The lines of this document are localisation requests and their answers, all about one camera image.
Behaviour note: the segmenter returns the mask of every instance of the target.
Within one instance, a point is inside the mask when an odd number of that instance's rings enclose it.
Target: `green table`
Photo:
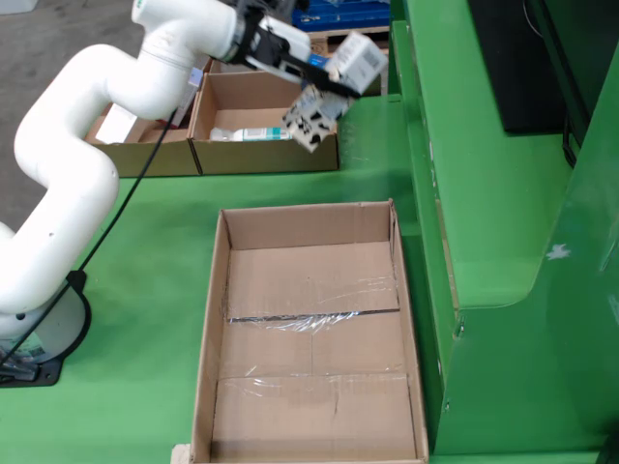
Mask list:
[[[93,324],[60,382],[0,392],[0,462],[166,463],[190,441],[219,209],[394,198],[415,233],[398,98],[363,99],[339,133],[339,172],[145,180],[86,270]]]
[[[466,0],[408,8],[459,305],[517,302],[572,175],[561,135],[503,131]]]

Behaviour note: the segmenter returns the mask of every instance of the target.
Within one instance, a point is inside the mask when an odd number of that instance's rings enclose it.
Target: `empty cardboard box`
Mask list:
[[[208,70],[209,74],[226,74],[226,73],[252,73],[253,70],[245,65],[231,65],[222,61],[213,60],[211,67]]]
[[[125,143],[104,144],[97,140],[97,132],[105,119],[106,112],[97,118],[85,140],[108,155],[120,177],[136,177],[146,160],[151,156],[165,123],[138,119]],[[147,177],[197,176],[201,174],[192,146],[188,140],[189,129],[170,129],[157,151],[155,159],[146,171]]]
[[[338,138],[309,153],[294,140],[216,141],[213,128],[279,128],[301,87],[267,72],[205,74],[190,125],[191,144],[205,174],[329,171],[339,168]]]
[[[224,210],[193,463],[427,462],[391,202]]]

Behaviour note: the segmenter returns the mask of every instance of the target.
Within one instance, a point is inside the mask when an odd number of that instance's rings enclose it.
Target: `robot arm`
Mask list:
[[[17,130],[17,162],[47,192],[16,233],[0,223],[0,326],[54,295],[114,204],[116,167],[82,140],[110,102],[166,119],[198,53],[292,81],[310,56],[303,32],[268,16],[238,17],[218,0],[135,0],[133,21],[146,30],[137,58],[108,45],[82,50]]]

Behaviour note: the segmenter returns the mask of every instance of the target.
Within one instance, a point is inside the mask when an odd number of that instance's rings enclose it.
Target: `open cardboard box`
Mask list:
[[[392,202],[224,210],[191,462],[427,462]]]
[[[95,124],[88,131],[85,140],[99,148],[114,161],[120,177],[137,177],[162,135],[165,123],[138,119],[125,143],[106,145],[97,140],[96,135],[105,119],[107,110],[97,118]],[[201,174],[188,139],[188,127],[170,129],[165,135],[155,159],[148,168],[146,176],[196,176]]]
[[[245,65],[231,65],[222,61],[213,60],[209,68],[209,74],[226,74],[226,73],[253,73],[254,70]]]
[[[301,87],[267,72],[207,73],[196,96],[190,139],[205,174],[329,171],[339,168],[338,138],[309,153],[294,140],[210,140],[212,128],[279,128]]]

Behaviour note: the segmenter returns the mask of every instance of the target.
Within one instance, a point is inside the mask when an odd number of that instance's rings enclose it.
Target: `concrete floor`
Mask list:
[[[0,221],[13,230],[44,195],[15,162],[19,122],[85,46],[112,44],[137,53],[143,29],[132,23],[131,8],[132,0],[40,0],[32,13],[0,15]]]

